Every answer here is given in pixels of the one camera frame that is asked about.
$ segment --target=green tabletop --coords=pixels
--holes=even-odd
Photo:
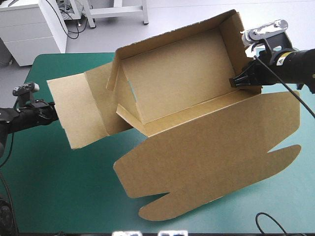
[[[81,73],[110,62],[113,56],[113,53],[41,55],[35,60],[27,82],[39,84],[36,98],[52,101],[47,80]],[[284,89],[272,86],[264,91],[279,90]],[[301,96],[315,109],[315,95],[303,88]],[[299,130],[277,146],[302,146],[300,155],[287,169],[164,222],[150,222],[138,216],[140,207],[158,196],[129,198],[113,170],[116,160],[145,140],[135,129],[78,150],[70,149],[59,121],[21,131],[15,134],[12,157],[3,174],[12,192],[21,232],[154,233],[187,229],[195,233],[255,233],[258,230],[254,217],[260,211],[270,213],[289,232],[315,232],[314,133],[314,120],[301,108]],[[268,220],[262,220],[262,226],[266,231],[279,232]]]

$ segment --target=white drawer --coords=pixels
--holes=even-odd
[[[4,43],[20,66],[32,65],[41,54],[60,53],[53,37]]]
[[[46,22],[39,7],[0,11],[0,28]]]
[[[36,23],[0,28],[0,38],[3,42],[19,41],[33,38],[53,36],[47,23]]]

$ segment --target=cardboard panel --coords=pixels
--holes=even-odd
[[[116,114],[114,93],[104,89],[110,70],[111,63],[47,81],[72,149],[131,128]]]
[[[130,197],[169,193],[141,217],[174,218],[286,168],[300,146],[269,150],[297,130],[299,107],[289,92],[254,96],[149,137],[114,169]]]
[[[229,84],[235,73],[219,29],[127,58],[122,66],[142,123],[236,90]]]
[[[242,68],[252,60],[252,58],[246,56],[244,44],[241,39],[241,32],[244,31],[244,27],[239,13],[222,22],[219,29],[235,74],[238,75],[242,72]]]
[[[211,19],[208,19],[208,20],[196,23],[196,24],[192,24],[190,26],[173,30],[171,32],[167,32],[167,33],[119,48],[116,51],[116,55],[113,61],[113,70],[111,72],[110,79],[107,84],[107,89],[109,90],[114,89],[117,74],[118,74],[118,69],[119,69],[122,59],[126,59],[131,56],[153,50],[155,48],[176,42],[185,37],[189,37],[189,36],[201,33],[203,31],[211,30],[217,27],[225,19],[234,15],[235,13],[236,13],[235,10],[230,10],[228,12],[215,16]]]
[[[119,68],[117,85],[114,91],[117,102],[127,109],[134,117],[140,120],[141,118],[136,107],[136,97],[133,93],[133,88],[131,87],[130,81],[127,80],[122,67]]]
[[[120,104],[117,107],[117,114],[142,134],[150,137],[258,94],[260,90],[234,91],[146,124],[142,124]]]

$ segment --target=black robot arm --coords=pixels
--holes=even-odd
[[[303,85],[315,93],[315,49],[297,51],[285,31],[288,23],[277,20],[261,27],[247,30],[243,34],[245,46],[252,50],[263,45],[265,49],[259,52],[259,59],[275,72],[286,84],[296,84],[297,89]],[[251,61],[243,72],[230,79],[233,87],[274,85],[280,81],[258,61]]]
[[[8,134],[58,120],[53,102],[34,99],[33,93],[38,90],[38,85],[33,82],[19,86],[13,90],[13,95],[18,97],[19,108],[0,108],[0,157],[4,153]]]

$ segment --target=black cable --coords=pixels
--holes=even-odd
[[[63,29],[63,31],[64,31],[64,33],[67,35],[67,37],[68,38],[71,38],[71,39],[77,39],[78,37],[79,37],[79,29],[78,29],[78,27],[77,27],[77,36],[76,37],[71,37],[66,31],[65,31],[65,29],[64,29],[64,27],[63,27],[63,24],[61,23],[61,20],[60,20],[60,18],[59,18],[59,16],[58,16],[58,14],[57,14],[57,12],[56,12],[56,10],[54,9],[54,7],[50,4],[50,2],[48,1],[48,0],[46,0],[46,2],[50,5],[50,7],[53,9],[53,11],[55,12],[55,14],[56,14],[56,16],[57,16],[57,18],[58,18],[58,20],[59,20],[59,23],[60,23],[60,25],[61,25],[61,27],[62,27],[62,29]]]
[[[67,14],[68,17],[70,17],[70,19],[73,20],[73,18],[72,18],[72,17],[69,15],[69,13],[67,13],[65,10],[63,10],[63,9],[59,9],[59,10],[62,11],[62,12],[64,12],[65,14]],[[84,26],[84,29],[83,29],[83,30],[77,31],[77,32],[73,32],[73,31],[68,30],[68,32],[70,32],[70,33],[82,33],[83,31],[85,31],[85,29],[86,29],[86,27],[87,27],[87,24],[88,24],[88,19],[85,21],[85,26]]]
[[[270,219],[272,219],[272,220],[279,226],[279,228],[283,231],[283,233],[284,233],[285,236],[288,235],[287,232],[284,230],[284,228],[281,226],[281,224],[279,224],[279,222],[276,221],[271,215],[269,215],[269,214],[267,214],[267,213],[265,213],[265,212],[260,212],[260,213],[258,213],[258,214],[256,215],[255,222],[256,222],[257,228],[259,229],[259,231],[260,231],[263,235],[266,235],[266,233],[261,229],[261,227],[260,227],[260,225],[259,225],[259,223],[258,223],[258,217],[259,217],[260,215],[266,215],[266,216],[268,216]]]
[[[315,113],[310,109],[310,107],[309,107],[288,85],[286,85],[286,83],[283,82],[283,80],[282,80],[278,75],[276,75],[276,73],[273,72],[272,69],[270,69],[265,63],[263,63],[263,62],[261,61],[261,59],[259,59],[257,56],[254,56],[254,58],[255,58],[256,60],[258,60],[264,67],[266,67],[266,69],[267,69],[270,73],[272,73],[272,74],[279,80],[279,82],[280,82],[287,90],[289,90],[289,92],[292,93],[292,95],[293,95],[297,100],[299,100],[299,102],[306,108],[306,110],[308,110],[309,113],[315,118]]]
[[[7,183],[5,182],[5,179],[4,179],[4,177],[3,177],[1,172],[0,172],[0,179],[1,179],[1,182],[3,183],[3,185],[4,185],[4,188],[6,190],[6,194],[7,194],[8,198],[9,198],[11,211],[12,211],[13,224],[14,224],[14,229],[15,229],[15,236],[18,236],[19,235],[19,230],[18,230],[18,225],[16,223],[16,217],[15,217],[15,212],[14,212],[14,208],[13,208],[13,201],[12,201],[10,189],[9,189]]]
[[[18,101],[19,101],[19,99],[16,99],[16,101],[15,101],[15,103],[14,103],[14,105],[13,105],[13,109],[14,109],[14,110],[16,110],[16,106],[18,105]],[[13,141],[14,141],[14,133],[12,133],[12,136],[11,136],[11,144],[10,144],[10,151],[9,151],[9,154],[8,154],[8,156],[6,157],[6,159],[1,163],[0,168],[6,164],[6,162],[9,160],[9,158],[10,158],[10,156],[11,156],[12,149],[13,149]]]
[[[1,163],[0,168],[6,164],[6,162],[9,160],[9,158],[10,158],[10,156],[11,156],[12,148],[13,148],[13,141],[14,141],[14,133],[12,133],[12,136],[11,136],[11,145],[10,145],[9,154],[8,154],[8,156],[6,157],[6,159]]]

